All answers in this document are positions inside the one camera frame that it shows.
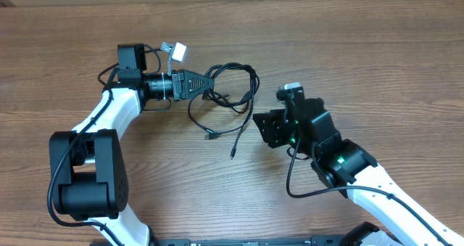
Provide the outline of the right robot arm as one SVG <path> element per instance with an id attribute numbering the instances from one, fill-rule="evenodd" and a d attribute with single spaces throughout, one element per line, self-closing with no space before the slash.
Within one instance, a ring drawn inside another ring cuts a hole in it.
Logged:
<path id="1" fill-rule="evenodd" d="M 404 192 L 360 145 L 343 139 L 321 98 L 308 99 L 301 86 L 279 89 L 284 107 L 255 113 L 253 120 L 271 148 L 289 145 L 311 159 L 325 185 L 380 221 L 403 245 L 462 245 L 449 229 Z"/>

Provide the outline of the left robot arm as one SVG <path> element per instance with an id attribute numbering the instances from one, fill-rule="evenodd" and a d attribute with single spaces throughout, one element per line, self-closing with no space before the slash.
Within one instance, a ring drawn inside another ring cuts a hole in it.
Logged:
<path id="1" fill-rule="evenodd" d="M 156 245 L 151 228 L 128 205 L 128 177 L 120 139 L 148 100 L 192 99 L 215 85 L 189 70 L 146 72 L 146 44 L 120 44 L 118 62 L 106 69 L 101 101 L 71 131 L 49 140 L 51 181 L 47 208 L 66 227 L 92 226 L 111 245 Z"/>

